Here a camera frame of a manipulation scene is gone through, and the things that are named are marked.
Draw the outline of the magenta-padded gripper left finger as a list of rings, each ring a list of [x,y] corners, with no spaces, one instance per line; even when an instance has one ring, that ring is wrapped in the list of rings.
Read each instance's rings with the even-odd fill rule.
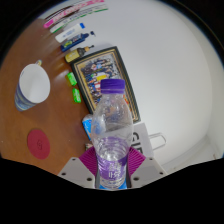
[[[79,158],[71,157],[58,176],[78,186],[95,189],[97,173],[96,153],[91,147]]]

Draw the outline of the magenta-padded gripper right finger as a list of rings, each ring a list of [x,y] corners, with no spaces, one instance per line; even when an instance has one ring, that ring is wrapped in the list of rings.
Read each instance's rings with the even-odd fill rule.
[[[167,175],[153,157],[145,157],[134,148],[130,148],[128,154],[127,171],[131,189],[146,186]]]

